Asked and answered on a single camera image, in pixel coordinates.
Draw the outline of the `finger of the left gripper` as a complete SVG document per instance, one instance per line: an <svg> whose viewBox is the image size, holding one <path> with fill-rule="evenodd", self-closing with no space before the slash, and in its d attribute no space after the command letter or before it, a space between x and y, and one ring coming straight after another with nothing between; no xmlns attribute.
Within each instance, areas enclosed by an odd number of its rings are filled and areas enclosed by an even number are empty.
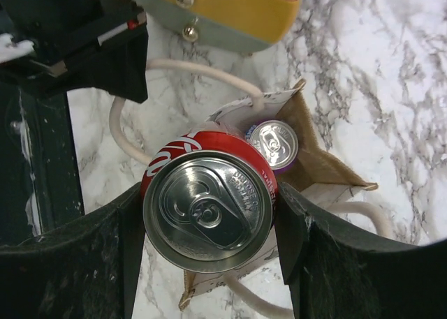
<svg viewBox="0 0 447 319"><path fill-rule="evenodd" d="M102 89L143 103L147 99L147 16L132 0L99 0L103 14L63 37L62 90Z"/></svg>

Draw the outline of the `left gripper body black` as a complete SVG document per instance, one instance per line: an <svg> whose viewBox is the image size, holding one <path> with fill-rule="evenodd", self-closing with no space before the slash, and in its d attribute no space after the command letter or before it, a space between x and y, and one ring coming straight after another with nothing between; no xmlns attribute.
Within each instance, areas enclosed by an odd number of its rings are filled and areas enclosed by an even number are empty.
<svg viewBox="0 0 447 319"><path fill-rule="evenodd" d="M105 86L94 66L105 0L1 0L1 29L35 53L1 64L1 81L37 89Z"/></svg>

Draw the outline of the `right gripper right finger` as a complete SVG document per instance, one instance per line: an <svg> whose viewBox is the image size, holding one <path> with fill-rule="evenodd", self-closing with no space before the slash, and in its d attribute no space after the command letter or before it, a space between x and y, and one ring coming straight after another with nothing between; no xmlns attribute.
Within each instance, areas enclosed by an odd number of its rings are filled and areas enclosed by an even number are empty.
<svg viewBox="0 0 447 319"><path fill-rule="evenodd" d="M446 242L363 230L279 185L275 232L296 318L445 318Z"/></svg>

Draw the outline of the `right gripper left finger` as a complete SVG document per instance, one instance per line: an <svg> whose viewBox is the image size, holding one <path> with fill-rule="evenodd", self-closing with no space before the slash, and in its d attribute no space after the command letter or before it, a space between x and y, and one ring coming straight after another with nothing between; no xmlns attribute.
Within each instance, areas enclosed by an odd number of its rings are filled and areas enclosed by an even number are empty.
<svg viewBox="0 0 447 319"><path fill-rule="evenodd" d="M60 228L1 247L2 318L131 318L145 230L134 185Z"/></svg>

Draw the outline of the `red cola can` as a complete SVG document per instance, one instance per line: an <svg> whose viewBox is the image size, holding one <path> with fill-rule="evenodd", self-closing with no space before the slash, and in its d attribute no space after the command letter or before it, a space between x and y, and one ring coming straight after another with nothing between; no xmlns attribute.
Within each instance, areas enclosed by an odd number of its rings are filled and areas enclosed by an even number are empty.
<svg viewBox="0 0 447 319"><path fill-rule="evenodd" d="M278 185L255 147L211 128L161 148L140 192L154 248L182 269L212 274L238 268L259 252L273 224Z"/></svg>

